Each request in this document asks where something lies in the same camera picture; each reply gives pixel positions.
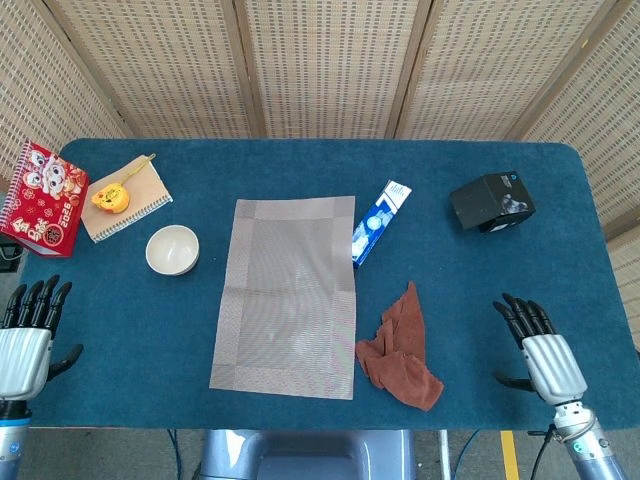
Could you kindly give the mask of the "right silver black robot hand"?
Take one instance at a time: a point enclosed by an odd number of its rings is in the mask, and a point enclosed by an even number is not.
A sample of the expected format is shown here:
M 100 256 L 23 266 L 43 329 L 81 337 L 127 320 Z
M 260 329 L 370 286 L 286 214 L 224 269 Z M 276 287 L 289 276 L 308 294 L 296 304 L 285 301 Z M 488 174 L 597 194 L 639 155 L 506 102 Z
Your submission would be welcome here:
M 528 376 L 513 378 L 495 371 L 493 377 L 507 388 L 535 393 L 552 406 L 581 400 L 587 391 L 586 380 L 572 349 L 543 307 L 507 293 L 502 298 L 493 306 L 522 353 Z

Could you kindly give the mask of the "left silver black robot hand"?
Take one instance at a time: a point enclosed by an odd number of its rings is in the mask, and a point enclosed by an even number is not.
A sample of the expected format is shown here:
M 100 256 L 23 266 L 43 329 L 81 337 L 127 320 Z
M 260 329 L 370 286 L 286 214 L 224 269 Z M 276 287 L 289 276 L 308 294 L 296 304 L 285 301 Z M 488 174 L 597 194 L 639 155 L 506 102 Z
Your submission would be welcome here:
M 69 370 L 84 350 L 74 345 L 57 362 L 53 343 L 72 284 L 59 283 L 55 274 L 32 285 L 21 284 L 1 312 L 1 400 L 26 402 L 37 397 L 47 382 Z

